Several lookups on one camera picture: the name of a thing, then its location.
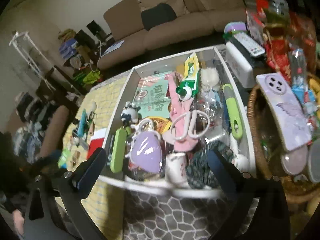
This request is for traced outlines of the red notebook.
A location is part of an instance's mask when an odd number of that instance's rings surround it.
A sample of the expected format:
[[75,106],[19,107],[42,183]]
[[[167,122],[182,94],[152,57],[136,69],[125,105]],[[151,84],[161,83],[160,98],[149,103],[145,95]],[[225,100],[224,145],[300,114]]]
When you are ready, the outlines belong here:
[[91,136],[90,143],[89,143],[89,150],[87,152],[87,159],[90,158],[90,156],[94,153],[94,151],[97,148],[100,148],[103,146],[106,130],[107,130],[106,128],[96,130],[94,134]]

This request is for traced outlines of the purple power strip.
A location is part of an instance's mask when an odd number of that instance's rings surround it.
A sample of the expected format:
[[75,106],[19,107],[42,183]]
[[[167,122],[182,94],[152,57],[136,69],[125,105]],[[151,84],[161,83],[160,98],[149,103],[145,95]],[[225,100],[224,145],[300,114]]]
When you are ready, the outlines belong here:
[[280,73],[260,74],[256,82],[274,117],[281,143],[287,152],[311,140],[310,129],[301,105]]

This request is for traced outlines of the green snack box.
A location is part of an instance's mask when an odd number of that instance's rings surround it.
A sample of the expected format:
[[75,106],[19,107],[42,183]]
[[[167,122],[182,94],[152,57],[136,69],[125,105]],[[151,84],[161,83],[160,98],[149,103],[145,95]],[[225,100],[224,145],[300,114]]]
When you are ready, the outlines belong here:
[[149,116],[169,118],[171,99],[168,78],[170,74],[171,72],[164,72],[140,79],[133,101],[140,107],[138,113],[142,118]]

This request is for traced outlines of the white fluffy ball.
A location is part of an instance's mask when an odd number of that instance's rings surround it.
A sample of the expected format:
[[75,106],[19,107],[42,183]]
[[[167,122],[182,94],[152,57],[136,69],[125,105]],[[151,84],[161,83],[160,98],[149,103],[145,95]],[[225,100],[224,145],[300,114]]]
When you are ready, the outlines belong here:
[[201,69],[200,81],[204,86],[217,86],[220,83],[219,72],[216,68]]

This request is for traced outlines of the green plastic bag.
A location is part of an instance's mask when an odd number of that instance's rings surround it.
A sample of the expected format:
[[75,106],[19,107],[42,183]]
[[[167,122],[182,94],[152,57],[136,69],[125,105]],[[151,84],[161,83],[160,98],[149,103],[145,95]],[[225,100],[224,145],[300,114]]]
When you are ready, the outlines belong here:
[[67,168],[67,159],[69,157],[70,151],[68,149],[63,149],[57,165],[59,168]]

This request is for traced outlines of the green handled tool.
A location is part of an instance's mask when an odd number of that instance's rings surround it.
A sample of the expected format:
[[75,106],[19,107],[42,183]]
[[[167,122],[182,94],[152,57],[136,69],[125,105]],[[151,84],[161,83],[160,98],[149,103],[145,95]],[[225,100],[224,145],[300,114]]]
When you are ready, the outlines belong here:
[[233,87],[230,83],[226,83],[223,85],[222,90],[225,97],[232,135],[236,140],[240,140],[243,135],[243,127]]

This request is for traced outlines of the green glasses case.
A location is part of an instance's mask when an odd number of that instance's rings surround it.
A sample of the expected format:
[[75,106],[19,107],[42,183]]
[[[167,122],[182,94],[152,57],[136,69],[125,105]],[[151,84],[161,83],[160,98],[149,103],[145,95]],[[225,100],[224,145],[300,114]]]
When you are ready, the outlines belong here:
[[114,143],[112,149],[112,158],[110,169],[113,173],[118,173],[122,171],[123,168],[123,160],[125,156],[126,150],[126,138],[127,138],[127,131],[125,128],[121,127],[116,130],[114,136]]

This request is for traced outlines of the yellow checkered tablecloth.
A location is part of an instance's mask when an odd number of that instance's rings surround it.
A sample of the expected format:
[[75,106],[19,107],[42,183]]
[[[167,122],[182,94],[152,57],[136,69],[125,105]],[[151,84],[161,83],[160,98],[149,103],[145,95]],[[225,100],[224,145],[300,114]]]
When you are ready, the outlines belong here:
[[107,153],[104,147],[80,150],[80,163],[72,164],[76,152],[75,131],[84,127],[86,119],[96,104],[93,115],[95,129],[106,128],[124,84],[112,83],[88,93],[76,115],[78,125],[70,125],[64,136],[60,168],[61,178],[52,181],[61,194],[61,204],[69,215],[78,239],[122,239],[124,193],[102,182],[101,172],[106,167]]

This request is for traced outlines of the white remote control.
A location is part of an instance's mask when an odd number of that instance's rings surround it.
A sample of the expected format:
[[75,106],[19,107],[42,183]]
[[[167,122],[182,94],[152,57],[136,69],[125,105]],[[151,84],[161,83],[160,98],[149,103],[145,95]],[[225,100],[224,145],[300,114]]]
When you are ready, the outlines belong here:
[[260,57],[265,49],[244,32],[234,34],[234,38],[250,53],[251,57]]

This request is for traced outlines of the brown sofa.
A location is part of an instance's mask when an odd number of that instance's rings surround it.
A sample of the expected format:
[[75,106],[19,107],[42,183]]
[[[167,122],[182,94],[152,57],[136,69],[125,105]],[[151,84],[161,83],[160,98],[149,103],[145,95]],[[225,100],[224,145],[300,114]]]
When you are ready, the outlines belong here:
[[244,22],[243,0],[123,0],[104,13],[120,47],[98,61],[107,70],[149,51],[222,32]]

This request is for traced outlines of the teal tube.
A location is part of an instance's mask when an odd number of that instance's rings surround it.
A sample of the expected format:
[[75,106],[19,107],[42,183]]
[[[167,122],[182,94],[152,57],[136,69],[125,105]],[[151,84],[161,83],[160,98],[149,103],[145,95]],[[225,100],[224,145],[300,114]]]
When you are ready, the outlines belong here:
[[81,119],[80,119],[79,125],[78,125],[77,136],[79,138],[82,138],[84,136],[85,127],[86,127],[86,121],[87,121],[87,113],[86,113],[86,110],[84,109],[82,111]]

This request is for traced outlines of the purple round lid container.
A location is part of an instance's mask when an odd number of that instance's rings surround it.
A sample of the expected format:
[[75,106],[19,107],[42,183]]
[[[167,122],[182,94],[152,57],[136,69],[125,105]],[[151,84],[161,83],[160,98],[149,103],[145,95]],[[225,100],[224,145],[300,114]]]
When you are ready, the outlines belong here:
[[238,22],[229,22],[226,24],[224,28],[223,38],[229,38],[237,33],[246,33],[247,34],[247,27],[245,22],[238,21]]

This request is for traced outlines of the white rectangular case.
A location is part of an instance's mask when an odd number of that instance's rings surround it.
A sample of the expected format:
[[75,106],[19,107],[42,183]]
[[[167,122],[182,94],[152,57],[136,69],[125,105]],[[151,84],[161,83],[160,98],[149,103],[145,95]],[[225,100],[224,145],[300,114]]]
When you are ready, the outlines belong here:
[[253,68],[244,55],[230,41],[226,43],[226,60],[242,87],[250,89],[255,86]]

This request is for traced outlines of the wicker basket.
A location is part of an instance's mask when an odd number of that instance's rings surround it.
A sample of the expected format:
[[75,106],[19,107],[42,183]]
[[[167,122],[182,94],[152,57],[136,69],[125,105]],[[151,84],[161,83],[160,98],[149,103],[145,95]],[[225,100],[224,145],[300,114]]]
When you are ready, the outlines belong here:
[[258,84],[247,104],[255,163],[264,178],[278,176],[289,203],[304,203],[319,194],[319,157],[312,155],[311,140],[291,152],[284,150],[272,112]]

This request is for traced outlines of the green toothpaste tube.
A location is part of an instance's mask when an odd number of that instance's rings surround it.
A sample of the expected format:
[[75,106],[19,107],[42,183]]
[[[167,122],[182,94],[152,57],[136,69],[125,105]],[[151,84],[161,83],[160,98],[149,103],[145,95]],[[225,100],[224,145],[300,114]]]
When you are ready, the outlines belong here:
[[193,52],[184,63],[183,78],[176,88],[176,93],[182,101],[194,98],[199,91],[200,65],[197,54]]

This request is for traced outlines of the white cup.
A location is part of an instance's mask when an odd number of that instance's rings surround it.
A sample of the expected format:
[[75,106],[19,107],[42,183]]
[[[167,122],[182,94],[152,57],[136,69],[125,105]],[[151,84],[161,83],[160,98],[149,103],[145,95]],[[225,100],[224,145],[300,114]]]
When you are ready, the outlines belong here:
[[172,185],[182,186],[187,182],[186,166],[185,153],[168,154],[165,161],[165,180]]

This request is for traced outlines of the pink cloth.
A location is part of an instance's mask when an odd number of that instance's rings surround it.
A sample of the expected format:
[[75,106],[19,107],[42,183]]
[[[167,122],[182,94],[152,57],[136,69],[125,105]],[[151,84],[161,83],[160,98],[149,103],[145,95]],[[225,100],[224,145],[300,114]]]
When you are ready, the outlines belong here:
[[[177,81],[182,78],[178,72],[172,72],[168,76],[169,81],[169,95],[171,99],[170,119],[174,123],[175,120],[182,114],[189,112],[193,98],[187,101],[181,101],[176,93]],[[184,132],[184,119],[178,120],[174,125],[172,123],[172,131],[166,131],[163,133],[163,140],[174,146],[175,152],[191,152],[197,143],[198,139],[192,139],[187,135],[182,141],[174,140],[173,137],[180,137]]]

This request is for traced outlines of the white handled scissors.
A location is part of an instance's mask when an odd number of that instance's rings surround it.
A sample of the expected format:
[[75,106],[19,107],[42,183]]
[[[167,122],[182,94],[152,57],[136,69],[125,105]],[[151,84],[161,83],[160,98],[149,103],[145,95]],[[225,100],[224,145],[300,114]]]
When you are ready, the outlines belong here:
[[[207,126],[204,128],[204,130],[200,133],[196,133],[196,121],[197,121],[197,116],[202,116],[205,117],[206,121],[207,121]],[[180,121],[183,120],[184,124],[183,124],[183,133],[181,136],[176,137],[173,134],[173,129],[176,128],[176,124]],[[193,110],[185,112],[183,114],[181,114],[171,125],[170,127],[170,133],[172,135],[172,138],[175,141],[183,141],[187,136],[189,136],[191,139],[199,139],[200,137],[204,136],[210,126],[210,118],[209,116],[200,111],[200,110]]]

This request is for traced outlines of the purple pouch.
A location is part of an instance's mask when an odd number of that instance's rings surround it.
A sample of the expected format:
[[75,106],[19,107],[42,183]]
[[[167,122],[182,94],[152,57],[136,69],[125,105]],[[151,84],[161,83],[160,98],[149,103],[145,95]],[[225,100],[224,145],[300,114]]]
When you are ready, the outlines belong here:
[[139,133],[129,152],[131,162],[149,173],[159,173],[162,168],[161,135],[156,131]]

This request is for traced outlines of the cow figurine toy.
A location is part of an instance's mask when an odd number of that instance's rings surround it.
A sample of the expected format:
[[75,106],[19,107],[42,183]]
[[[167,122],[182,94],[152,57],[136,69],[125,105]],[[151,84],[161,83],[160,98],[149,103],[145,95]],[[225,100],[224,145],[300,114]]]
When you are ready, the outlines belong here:
[[137,124],[139,122],[139,110],[140,106],[137,106],[135,102],[127,101],[121,112],[121,122],[124,127],[128,127],[131,124]]

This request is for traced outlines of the black cushion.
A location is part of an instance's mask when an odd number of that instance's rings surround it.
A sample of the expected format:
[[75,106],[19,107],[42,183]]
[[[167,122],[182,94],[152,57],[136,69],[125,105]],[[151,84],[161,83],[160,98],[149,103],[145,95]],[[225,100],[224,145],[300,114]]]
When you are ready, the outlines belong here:
[[155,7],[141,12],[142,23],[146,31],[177,18],[174,9],[167,3],[159,3]]

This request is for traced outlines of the white storage box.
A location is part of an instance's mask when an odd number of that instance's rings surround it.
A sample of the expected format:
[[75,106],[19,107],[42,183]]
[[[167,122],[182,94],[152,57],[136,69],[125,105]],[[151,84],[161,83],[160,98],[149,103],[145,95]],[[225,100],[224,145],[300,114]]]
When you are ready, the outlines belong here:
[[[216,60],[220,64],[220,73],[225,75],[225,78],[232,85],[234,90],[234,97],[237,103],[237,107],[240,113],[243,135],[238,143],[240,152],[244,154],[249,160],[248,172],[252,177],[256,177],[256,165],[252,135],[250,132],[249,122],[246,114],[246,107],[242,101],[241,94],[233,79],[231,71],[228,68],[226,62],[226,46],[219,44],[217,46],[210,46],[205,48],[196,49],[195,52],[204,62],[211,63]],[[152,180],[152,181],[137,181],[129,178],[122,171],[114,173],[111,171],[111,155],[113,149],[117,145],[124,145],[126,141],[126,129],[123,127],[123,123],[120,119],[120,114],[125,106],[125,103],[131,101],[135,97],[138,83],[142,78],[149,77],[156,74],[162,74],[164,72],[173,71],[176,67],[183,63],[191,51],[185,51],[182,53],[169,55],[137,65],[131,69],[129,75],[120,91],[118,100],[110,117],[110,123],[106,131],[105,139],[103,142],[103,148],[107,154],[107,165],[103,168],[100,176],[100,181],[106,182],[108,185],[112,185],[124,190],[135,191],[145,194],[151,194],[156,196],[172,196],[175,198],[218,198],[223,195],[221,189],[200,189],[193,190],[188,184],[184,183],[180,186],[175,186],[165,179]]]

